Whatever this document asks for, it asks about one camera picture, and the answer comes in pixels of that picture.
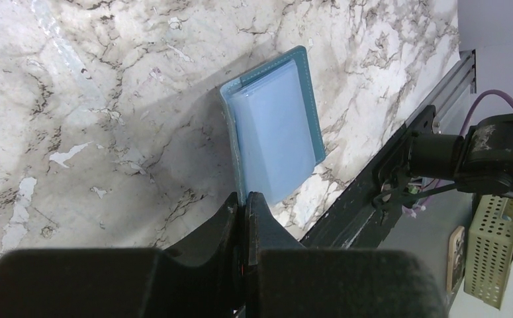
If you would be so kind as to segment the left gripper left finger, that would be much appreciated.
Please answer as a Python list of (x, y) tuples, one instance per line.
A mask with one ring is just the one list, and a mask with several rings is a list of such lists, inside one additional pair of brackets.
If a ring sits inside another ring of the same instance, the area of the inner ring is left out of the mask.
[(166, 249), (37, 248), (0, 257), (0, 317), (230, 317), (238, 196)]

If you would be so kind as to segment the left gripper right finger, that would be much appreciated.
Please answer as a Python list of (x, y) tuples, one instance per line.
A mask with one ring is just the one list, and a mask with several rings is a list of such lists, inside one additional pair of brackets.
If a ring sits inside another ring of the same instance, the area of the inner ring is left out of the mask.
[(446, 317), (429, 269), (398, 250), (307, 248), (263, 196), (245, 208), (247, 317)]

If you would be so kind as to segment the blue card holder wallet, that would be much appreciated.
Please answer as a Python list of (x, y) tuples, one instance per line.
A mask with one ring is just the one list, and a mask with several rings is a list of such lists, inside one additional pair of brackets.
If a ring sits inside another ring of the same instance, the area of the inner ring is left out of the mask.
[(291, 195), (324, 161), (307, 50), (296, 46), (222, 84), (236, 192), (271, 205)]

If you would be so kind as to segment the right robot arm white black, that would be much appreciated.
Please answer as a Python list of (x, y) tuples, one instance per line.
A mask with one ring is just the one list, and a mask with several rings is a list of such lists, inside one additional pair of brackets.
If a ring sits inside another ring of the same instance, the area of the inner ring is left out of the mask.
[(513, 199), (513, 113), (469, 127), (466, 136), (424, 133), (412, 140), (411, 176), (447, 180), (446, 190)]

